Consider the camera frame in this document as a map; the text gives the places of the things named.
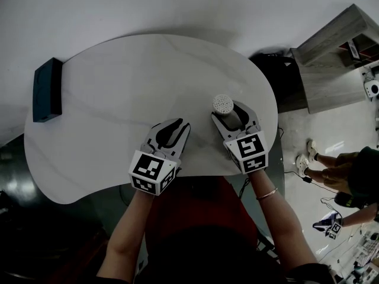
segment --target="fiducial marker cube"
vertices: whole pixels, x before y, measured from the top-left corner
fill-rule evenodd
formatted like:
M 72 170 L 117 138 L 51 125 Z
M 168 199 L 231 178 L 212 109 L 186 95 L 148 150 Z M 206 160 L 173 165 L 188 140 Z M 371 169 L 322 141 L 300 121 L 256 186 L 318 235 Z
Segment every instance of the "fiducial marker cube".
M 129 168 L 132 187 L 159 196 L 174 180 L 176 162 L 136 150 Z
M 330 239 L 335 240 L 341 232 L 342 226 L 334 222 L 330 228 L 329 234 L 327 235 Z
M 224 141 L 224 146 L 242 173 L 254 172 L 268 166 L 268 147 L 263 131 Z

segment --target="cable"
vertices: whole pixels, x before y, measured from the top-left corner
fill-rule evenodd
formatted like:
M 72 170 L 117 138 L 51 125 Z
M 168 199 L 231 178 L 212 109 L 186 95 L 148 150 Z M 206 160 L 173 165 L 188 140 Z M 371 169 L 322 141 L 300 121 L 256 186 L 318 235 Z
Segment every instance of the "cable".
M 321 258 L 321 260 L 319 260 L 319 262 L 318 263 L 320 263 L 329 253 L 331 253 L 332 251 L 334 251 L 334 249 L 337 249 L 338 247 L 340 247 L 341 245 L 342 245 L 342 243 L 344 243 L 344 242 L 346 242 L 348 240 L 348 238 L 346 239 L 346 240 L 343 240 L 341 243 L 339 243 L 335 248 L 333 248 L 333 249 L 331 249 L 331 250 L 329 250 L 326 254 L 325 254 L 325 256 L 323 256 L 322 258 Z
M 329 208 L 330 210 L 332 210 L 332 211 L 335 211 L 337 214 L 339 214 L 339 216 L 340 216 L 341 218 L 343 218 L 342 215 L 339 213 L 339 211 L 338 211 L 337 209 L 335 209 L 333 206 L 331 206 L 331 204 L 326 203 L 326 202 L 323 202 L 323 200 L 324 200 L 324 201 L 330 201 L 331 199 L 334 199 L 334 198 L 321 198 L 321 199 L 320 199 L 320 202 L 321 202 L 322 204 L 325 204 L 326 207 L 328 207 L 328 208 Z
M 331 190 L 330 190 L 330 189 L 328 189 L 328 188 L 322 187 L 322 186 L 320 186 L 320 185 L 318 185 L 318 184 L 316 184 L 316 183 L 313 183 L 313 182 L 309 182 L 309 183 L 311 183 L 311 184 L 314 184 L 314 185 L 316 185 L 316 186 L 317 186 L 317 187 L 319 187 L 319 188 L 325 189 L 326 191 L 329 191 L 329 192 L 332 192 L 332 193 L 335 193 L 335 194 L 337 194 L 336 192 L 334 192 L 334 191 L 331 191 Z
M 340 265 L 340 267 L 342 268 L 342 270 L 345 272 L 345 269 L 344 269 L 344 268 L 342 267 L 342 265 L 339 263 L 339 259 L 338 259 L 338 265 Z
M 118 192 L 120 193 L 120 198 L 121 198 L 121 200 L 124 202 L 124 204 L 125 204 L 126 206 L 129 206 L 129 204 L 125 201 L 125 199 L 124 199 L 124 197 L 123 197 L 123 193 L 122 193 L 122 191 L 121 191 L 121 187 L 122 187 L 122 185 L 119 185 L 119 186 L 118 186 Z
M 316 185 L 317 187 L 319 187 L 319 188 L 322 188 L 322 189 L 325 189 L 325 190 L 327 190 L 327 191 L 329 191 L 329 192 L 332 192 L 332 193 L 335 193 L 335 194 L 337 194 L 336 192 L 334 192 L 334 191 L 331 191 L 330 189 L 328 189 L 328 188 L 325 188 L 325 187 L 322 187 L 322 186 L 320 186 L 320 185 L 318 185 L 318 184 L 316 184 L 316 183 L 314 183 L 314 182 L 312 182 L 312 181 L 310 181 L 311 180 L 311 178 L 310 177 L 301 177 L 301 176 L 299 176 L 298 175 L 298 173 L 296 173 L 296 172 L 294 172 L 294 171 L 290 171 L 290 172 L 284 172 L 284 173 L 294 173 L 296 176 L 298 176 L 301 180 L 303 180 L 304 182 L 307 182 L 307 183 L 311 183 L 311 184 L 314 184 L 314 185 Z
M 242 185 L 242 188 L 241 188 L 241 190 L 239 191 L 239 196 L 238 196 L 238 198 L 242 198 L 242 195 L 243 195 L 243 192 L 245 191 L 245 187 L 247 187 L 248 185 L 249 185 L 249 183 L 250 183 L 250 180 L 249 180 L 249 178 L 247 177 L 246 179 L 245 179 L 245 182 L 243 183 L 243 185 Z
M 283 137 L 283 135 L 284 135 L 284 129 L 283 129 L 283 128 L 281 128 L 281 127 L 278 127 L 278 129 L 282 131 L 282 134 L 280 135 L 280 140 L 281 140 L 281 139 L 282 139 L 282 137 Z
M 321 260 L 319 260 L 319 262 L 318 263 L 320 263 L 329 253 L 331 253 L 332 251 L 334 251 L 334 249 L 336 249 L 336 248 L 338 248 L 338 247 L 340 247 L 341 245 L 342 245 L 342 243 L 344 243 L 344 242 L 346 242 L 347 240 L 349 240 L 351 237 L 353 237 L 357 232 L 358 232 L 358 229 L 359 228 L 357 228 L 357 230 L 355 231 L 355 233 L 351 236 L 349 236 L 347 239 L 345 239 L 345 240 L 343 240 L 341 243 L 339 243 L 335 248 L 333 248 L 333 249 L 331 249 L 331 250 L 329 250 L 322 258 L 321 258 Z M 342 255 L 344 255 L 345 253 L 347 253 L 352 247 L 350 247 L 347 251 L 345 251 Z

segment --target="forearm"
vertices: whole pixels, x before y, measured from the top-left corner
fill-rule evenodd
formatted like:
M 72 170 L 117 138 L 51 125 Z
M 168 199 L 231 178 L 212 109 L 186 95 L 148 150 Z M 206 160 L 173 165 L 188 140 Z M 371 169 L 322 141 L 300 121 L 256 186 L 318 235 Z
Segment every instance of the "forearm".
M 149 193 L 136 191 L 112 233 L 108 248 L 118 253 L 137 251 L 138 255 L 153 199 Z
M 97 276 L 133 282 L 138 253 L 153 199 L 153 195 L 136 191 L 129 207 L 112 233 L 107 254 Z
M 371 222 L 375 219 L 378 211 L 378 204 L 373 203 L 357 212 L 354 212 L 351 215 L 348 215 L 342 220 L 343 227 L 349 227 L 356 224 Z
M 275 189 L 263 170 L 249 174 L 257 198 Z M 317 263 L 301 229 L 300 222 L 279 192 L 259 201 L 268 228 L 285 270 L 307 263 Z

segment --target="white floor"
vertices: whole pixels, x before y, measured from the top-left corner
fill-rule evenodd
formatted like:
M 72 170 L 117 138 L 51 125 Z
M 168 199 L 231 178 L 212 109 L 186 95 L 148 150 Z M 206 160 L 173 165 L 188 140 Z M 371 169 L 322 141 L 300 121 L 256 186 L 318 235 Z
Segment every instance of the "white floor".
M 375 131 L 376 111 L 377 103 L 366 100 L 313 115 L 310 115 L 306 109 L 280 114 L 278 121 L 279 127 L 284 130 L 281 142 L 285 171 L 296 170 L 295 158 L 300 153 L 307 153 L 306 141 L 310 138 L 317 141 L 320 153 L 334 157 L 340 153 L 360 151 L 365 146 L 375 149 L 378 140 Z M 323 169 L 323 166 L 317 162 L 312 163 L 310 167 Z M 349 253 L 354 251 L 355 247 L 352 246 L 360 238 L 360 226 L 344 229 L 335 241 L 328 239 L 314 230 L 312 224 L 330 212 L 330 209 L 320 202 L 320 198 L 333 197 L 334 194 L 303 182 L 295 174 L 289 173 L 285 175 L 285 195 L 300 219 L 304 235 L 317 259 L 322 259 L 321 263 L 331 264 L 339 275 L 346 276 L 352 270 L 354 261 L 349 262 L 351 258 Z M 355 211 L 351 208 L 342 208 L 333 200 L 330 203 L 343 216 Z M 341 246 L 331 251 L 340 243 Z M 345 251 L 346 254 L 338 263 L 339 256 Z

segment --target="white shoe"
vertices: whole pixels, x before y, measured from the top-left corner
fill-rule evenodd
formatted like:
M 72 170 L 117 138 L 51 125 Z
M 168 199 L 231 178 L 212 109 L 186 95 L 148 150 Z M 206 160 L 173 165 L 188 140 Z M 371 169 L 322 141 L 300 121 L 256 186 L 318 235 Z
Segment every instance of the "white shoe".
M 314 157 L 318 153 L 316 147 L 316 141 L 310 140 L 307 142 L 307 150 L 309 152 L 309 162 L 315 161 Z
M 301 154 L 301 155 L 297 156 L 296 166 L 297 166 L 298 174 L 300 177 L 303 178 L 306 176 L 306 174 L 304 172 L 308 168 L 308 164 L 309 164 L 309 161 L 305 157 L 305 155 Z

